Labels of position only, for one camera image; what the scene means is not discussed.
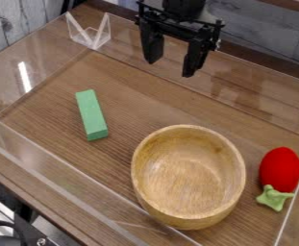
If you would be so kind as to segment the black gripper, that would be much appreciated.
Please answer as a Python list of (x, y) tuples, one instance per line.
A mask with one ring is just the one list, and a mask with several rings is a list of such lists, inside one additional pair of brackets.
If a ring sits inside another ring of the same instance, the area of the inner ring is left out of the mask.
[[(183, 76), (189, 78), (201, 68), (209, 50), (219, 48), (219, 33), (224, 22), (205, 8), (205, 0), (139, 0), (139, 16), (164, 23), (179, 31), (204, 33), (204, 39), (195, 37), (187, 46), (183, 58)], [(153, 64), (163, 56), (164, 37), (156, 26), (140, 20), (140, 39), (147, 62)]]

